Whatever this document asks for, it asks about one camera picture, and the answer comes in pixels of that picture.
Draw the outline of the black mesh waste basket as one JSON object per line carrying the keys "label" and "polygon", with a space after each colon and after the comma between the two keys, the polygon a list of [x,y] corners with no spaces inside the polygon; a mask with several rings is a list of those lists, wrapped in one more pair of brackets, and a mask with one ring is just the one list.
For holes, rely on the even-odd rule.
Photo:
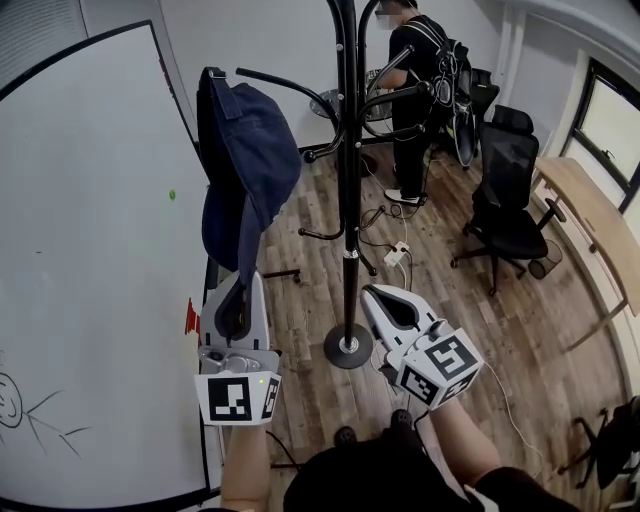
{"label": "black mesh waste basket", "polygon": [[547,254],[542,258],[532,259],[528,263],[528,271],[537,280],[544,279],[562,260],[560,246],[551,239],[546,239]]}

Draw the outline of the navy blue cap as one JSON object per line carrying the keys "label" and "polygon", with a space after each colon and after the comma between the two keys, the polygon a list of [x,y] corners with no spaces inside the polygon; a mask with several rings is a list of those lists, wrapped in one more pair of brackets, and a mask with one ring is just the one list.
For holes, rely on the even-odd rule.
{"label": "navy blue cap", "polygon": [[278,104],[247,83],[203,69],[198,90],[200,160],[209,180],[202,240],[209,257],[250,286],[262,234],[290,197],[301,156]]}

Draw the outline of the black framed window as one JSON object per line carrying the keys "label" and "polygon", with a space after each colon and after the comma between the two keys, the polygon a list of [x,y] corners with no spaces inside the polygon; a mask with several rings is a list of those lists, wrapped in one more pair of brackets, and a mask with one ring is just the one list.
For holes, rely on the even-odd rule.
{"label": "black framed window", "polygon": [[620,212],[640,191],[640,91],[593,58],[563,154]]}

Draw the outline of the round black table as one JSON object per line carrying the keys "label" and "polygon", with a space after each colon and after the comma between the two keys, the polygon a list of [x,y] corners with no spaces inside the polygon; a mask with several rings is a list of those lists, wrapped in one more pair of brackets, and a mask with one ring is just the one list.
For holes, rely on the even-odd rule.
{"label": "round black table", "polygon": [[[389,128],[387,132],[377,132],[371,127],[371,123],[382,122],[390,120],[392,117],[392,102],[395,99],[395,92],[386,91],[377,87],[378,79],[376,76],[380,73],[380,70],[372,70],[365,80],[365,85],[368,87],[366,93],[368,96],[366,100],[371,103],[374,97],[386,97],[386,101],[375,100],[370,108],[366,111],[366,116],[363,119],[363,130],[367,132],[371,139],[366,139],[364,143],[373,142],[375,139],[382,141],[390,141],[393,139],[394,131]],[[302,157],[306,163],[313,163],[320,157],[327,156],[338,149],[341,139],[340,133],[340,102],[343,99],[343,95],[338,89],[331,89],[323,93],[311,92],[310,94],[310,109],[317,116],[329,119],[334,128],[335,137],[334,140],[328,145],[321,146],[319,149],[307,149],[302,152]]]}

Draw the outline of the black mesh office chair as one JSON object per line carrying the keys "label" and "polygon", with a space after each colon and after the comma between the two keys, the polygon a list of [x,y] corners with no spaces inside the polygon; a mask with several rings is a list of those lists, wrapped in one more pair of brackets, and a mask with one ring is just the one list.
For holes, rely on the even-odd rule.
{"label": "black mesh office chair", "polygon": [[482,179],[472,194],[473,216],[463,227],[480,248],[453,257],[450,266],[480,256],[488,256],[492,266],[492,285],[488,295],[498,290],[498,266],[501,260],[526,273],[522,260],[541,259],[549,248],[542,230],[552,218],[564,222],[565,215],[551,200],[539,222],[527,211],[539,141],[534,135],[532,118],[524,111],[498,105],[492,119],[479,127]]}

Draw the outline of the grey window blinds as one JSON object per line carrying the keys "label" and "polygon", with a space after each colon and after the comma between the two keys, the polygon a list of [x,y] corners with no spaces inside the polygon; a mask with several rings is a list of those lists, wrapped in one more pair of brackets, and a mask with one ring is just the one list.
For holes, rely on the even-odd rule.
{"label": "grey window blinds", "polygon": [[79,0],[0,0],[0,90],[86,37]]}

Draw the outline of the whiteboard on black stand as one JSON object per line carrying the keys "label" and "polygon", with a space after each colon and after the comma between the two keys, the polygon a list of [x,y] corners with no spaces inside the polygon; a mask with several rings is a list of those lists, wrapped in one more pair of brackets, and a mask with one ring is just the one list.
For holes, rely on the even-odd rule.
{"label": "whiteboard on black stand", "polygon": [[[220,492],[195,386],[224,280],[153,25],[0,90],[0,510],[176,512]],[[176,193],[175,200],[169,191]]]}

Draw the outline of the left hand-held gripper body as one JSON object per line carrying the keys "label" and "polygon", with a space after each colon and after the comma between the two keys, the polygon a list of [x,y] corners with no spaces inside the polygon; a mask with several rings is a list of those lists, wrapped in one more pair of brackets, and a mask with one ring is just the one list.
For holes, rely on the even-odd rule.
{"label": "left hand-held gripper body", "polygon": [[281,375],[280,353],[221,346],[199,348],[195,386],[207,426],[256,426],[272,421]]}

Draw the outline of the person's left forearm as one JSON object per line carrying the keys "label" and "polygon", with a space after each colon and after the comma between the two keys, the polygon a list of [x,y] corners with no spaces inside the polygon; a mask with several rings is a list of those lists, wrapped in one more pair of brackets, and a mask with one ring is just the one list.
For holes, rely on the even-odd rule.
{"label": "person's left forearm", "polygon": [[234,426],[222,472],[221,506],[236,512],[266,512],[270,475],[265,426]]}

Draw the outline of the black metal coat rack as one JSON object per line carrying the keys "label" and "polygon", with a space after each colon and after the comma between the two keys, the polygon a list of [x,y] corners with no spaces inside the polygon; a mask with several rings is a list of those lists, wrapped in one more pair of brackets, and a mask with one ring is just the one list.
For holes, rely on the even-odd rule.
{"label": "black metal coat rack", "polygon": [[[340,229],[331,235],[299,230],[301,236],[320,240],[345,238],[342,257],[344,322],[329,331],[323,344],[326,359],[342,369],[364,365],[373,351],[373,338],[363,326],[355,322],[355,314],[359,267],[365,266],[372,276],[377,274],[377,270],[361,255],[359,233],[363,119],[375,100],[386,101],[386,97],[374,97],[369,103],[366,100],[368,88],[365,87],[367,26],[379,1],[369,0],[362,15],[357,17],[354,0],[326,0],[335,28],[338,90],[343,95],[339,111],[341,142],[334,151],[337,154]],[[382,68],[376,76],[378,84],[397,63],[412,52],[411,46],[406,47],[398,57]],[[290,80],[259,71],[237,68],[236,74],[292,89],[309,98],[311,92],[315,92]],[[420,81],[414,87],[395,92],[394,100],[424,93],[432,94],[433,86]]]}

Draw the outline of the light wooden desk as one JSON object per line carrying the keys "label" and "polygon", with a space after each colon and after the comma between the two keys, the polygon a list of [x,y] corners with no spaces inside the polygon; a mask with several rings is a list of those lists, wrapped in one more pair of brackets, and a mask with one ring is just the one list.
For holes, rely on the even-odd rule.
{"label": "light wooden desk", "polygon": [[620,303],[568,347],[573,350],[607,326],[626,307],[634,316],[640,315],[640,244],[619,210],[576,160],[537,158],[535,169],[538,171],[536,179],[545,181],[556,192],[586,231],[622,293]]}

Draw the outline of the person's body in black clothing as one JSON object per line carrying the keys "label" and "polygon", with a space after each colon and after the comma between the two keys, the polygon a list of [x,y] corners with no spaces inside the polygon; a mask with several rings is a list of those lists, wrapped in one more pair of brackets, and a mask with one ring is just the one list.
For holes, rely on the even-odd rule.
{"label": "person's body in black clothing", "polygon": [[527,473],[496,468],[460,496],[421,448],[390,429],[302,465],[282,512],[580,512]]}

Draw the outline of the person's right forearm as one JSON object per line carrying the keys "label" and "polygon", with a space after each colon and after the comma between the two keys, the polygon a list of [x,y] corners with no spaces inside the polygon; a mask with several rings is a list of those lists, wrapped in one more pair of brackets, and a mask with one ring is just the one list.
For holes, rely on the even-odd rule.
{"label": "person's right forearm", "polygon": [[493,442],[481,431],[457,398],[428,414],[444,460],[461,485],[473,487],[502,466]]}

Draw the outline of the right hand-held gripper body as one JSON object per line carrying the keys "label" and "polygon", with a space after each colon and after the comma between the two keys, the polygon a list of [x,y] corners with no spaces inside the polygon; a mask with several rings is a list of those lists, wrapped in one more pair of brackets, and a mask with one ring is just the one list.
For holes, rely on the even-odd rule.
{"label": "right hand-held gripper body", "polygon": [[385,356],[385,374],[432,411],[465,391],[484,361],[467,335],[438,319],[413,341],[397,345]]}

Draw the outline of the black swivel chair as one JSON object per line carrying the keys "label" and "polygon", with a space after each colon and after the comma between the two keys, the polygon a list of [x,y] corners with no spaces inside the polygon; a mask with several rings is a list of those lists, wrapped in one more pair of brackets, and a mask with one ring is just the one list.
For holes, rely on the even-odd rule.
{"label": "black swivel chair", "polygon": [[583,417],[573,420],[574,425],[583,427],[589,440],[589,448],[557,470],[557,474],[562,475],[587,460],[586,472],[576,484],[577,489],[586,486],[593,470],[596,470],[599,488],[606,489],[620,474],[626,472],[625,466],[631,456],[640,453],[640,395],[616,407],[612,418],[608,417],[606,408],[599,415],[602,422],[597,433]]}

